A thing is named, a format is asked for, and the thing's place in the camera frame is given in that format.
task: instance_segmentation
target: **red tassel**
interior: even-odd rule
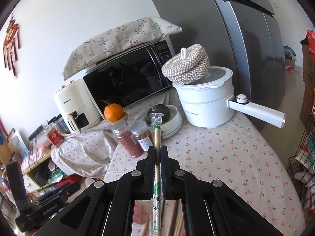
[[[13,75],[14,75],[14,77],[16,77],[15,67],[14,67],[13,60],[12,60],[12,52],[10,52],[10,60],[11,60],[11,67],[12,67]]]
[[[7,133],[7,131],[5,130],[5,128],[4,128],[3,124],[2,124],[1,119],[0,119],[0,129],[2,129],[3,133],[4,133],[6,136],[8,136],[8,133]]]
[[[7,51],[7,67],[9,68],[9,71],[11,70],[11,67],[10,67],[10,62],[9,62],[9,54],[8,54],[8,51]]]
[[[21,44],[19,42],[19,28],[18,30],[16,31],[16,38],[17,38],[17,41],[18,41],[18,48],[21,48]]]
[[[18,60],[18,54],[16,53],[15,40],[14,40],[14,38],[13,38],[13,51],[14,51],[15,61],[17,61],[17,60]]]
[[[4,59],[4,68],[7,68],[7,63],[5,62],[5,52],[3,47],[3,59]]]

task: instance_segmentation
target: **picture frame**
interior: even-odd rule
[[[12,135],[11,139],[9,140],[8,147],[12,153],[15,152],[22,159],[28,156],[28,148],[24,144],[22,137],[18,131],[15,131],[14,134]]]
[[[14,133],[15,133],[15,129],[12,128],[11,131],[10,131],[10,133],[9,133],[9,135],[7,136],[8,142],[10,142],[10,140],[11,140],[11,138],[13,137]]]

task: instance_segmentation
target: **chinese knot decoration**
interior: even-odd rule
[[[20,48],[19,43],[19,25],[15,24],[13,16],[7,27],[7,35],[5,36],[3,43],[3,56],[4,56],[4,67],[8,68],[9,71],[12,69],[13,75],[17,78],[15,67],[13,64],[12,53],[14,54],[15,61],[18,60],[16,53],[16,46]]]

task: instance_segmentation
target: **microwave oven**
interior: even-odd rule
[[[171,86],[162,74],[172,55],[166,41],[139,45],[97,63],[83,77],[94,103],[104,119],[106,103],[123,108]]]

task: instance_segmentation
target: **white cloth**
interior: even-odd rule
[[[51,158],[67,175],[102,177],[117,146],[111,134],[111,123],[101,121],[80,135],[63,134],[65,141],[51,150]]]
[[[125,23],[83,42],[68,58],[64,80],[108,57],[142,43],[160,40],[182,32],[179,26],[159,17],[146,17]]]

